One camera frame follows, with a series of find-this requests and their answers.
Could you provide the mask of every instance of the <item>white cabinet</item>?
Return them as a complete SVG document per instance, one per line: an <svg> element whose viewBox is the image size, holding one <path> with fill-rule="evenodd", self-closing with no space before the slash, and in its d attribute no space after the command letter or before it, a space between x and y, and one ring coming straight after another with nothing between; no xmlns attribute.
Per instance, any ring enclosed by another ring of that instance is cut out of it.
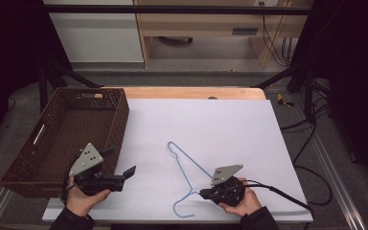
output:
<svg viewBox="0 0 368 230"><path fill-rule="evenodd" d="M45 4L132 5L131 0L44 0ZM70 62L143 62L133 13L50 13Z"/></svg>

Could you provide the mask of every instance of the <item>human hand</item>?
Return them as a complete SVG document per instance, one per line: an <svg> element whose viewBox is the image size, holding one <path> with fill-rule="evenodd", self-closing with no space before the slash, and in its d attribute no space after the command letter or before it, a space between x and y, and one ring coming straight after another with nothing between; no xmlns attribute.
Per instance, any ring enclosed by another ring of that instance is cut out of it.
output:
<svg viewBox="0 0 368 230"><path fill-rule="evenodd" d="M70 178L70 184L74 182L74 178ZM83 193L77 186L68 191L67 209L79 217L86 217L91 209L99 202L103 201L110 194L110 190L103 190L96 195L88 196Z"/></svg>
<svg viewBox="0 0 368 230"><path fill-rule="evenodd" d="M239 177L238 180L242 181L242 183L245 185L247 184L245 178ZM232 207L225 203L220 203L219 207L221 207L225 213L235 214L239 217L243 217L245 214L250 215L261 209L262 204L256 196L255 191L250 188L245 188L243 200L238 206Z"/></svg>

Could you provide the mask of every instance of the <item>brown plastic basket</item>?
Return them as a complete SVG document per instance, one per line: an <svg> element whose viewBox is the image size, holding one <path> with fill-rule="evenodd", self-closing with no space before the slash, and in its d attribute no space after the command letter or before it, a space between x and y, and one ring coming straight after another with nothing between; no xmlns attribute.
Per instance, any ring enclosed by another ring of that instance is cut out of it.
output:
<svg viewBox="0 0 368 230"><path fill-rule="evenodd" d="M27 198L58 197L70 161L88 143L116 147L103 163L114 174L128 113L124 89L57 89L0 185Z"/></svg>

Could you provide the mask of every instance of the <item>table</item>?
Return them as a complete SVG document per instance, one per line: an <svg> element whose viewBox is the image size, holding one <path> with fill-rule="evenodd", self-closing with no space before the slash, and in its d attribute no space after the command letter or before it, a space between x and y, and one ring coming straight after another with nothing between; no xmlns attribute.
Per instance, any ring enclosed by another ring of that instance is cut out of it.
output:
<svg viewBox="0 0 368 230"><path fill-rule="evenodd" d="M111 194L91 211L93 219L115 223L239 222L238 217L225 214L215 203L198 195L190 195L176 206L180 215L194 214L194 217L175 215L173 204L190 189L167 149L169 141L175 141L207 172L244 164L237 176L272 185L305 202L270 101L265 100L261 89L126 87L125 90L130 113L115 173L133 165L137 170L121 193ZM230 100L200 100L211 96ZM195 191L210 188L211 179L204 172L183 154L179 153L178 158ZM312 221L310 212L300 206L269 190L255 191L277 221ZM62 208L58 199L51 199L43 219L55 219Z"/></svg>

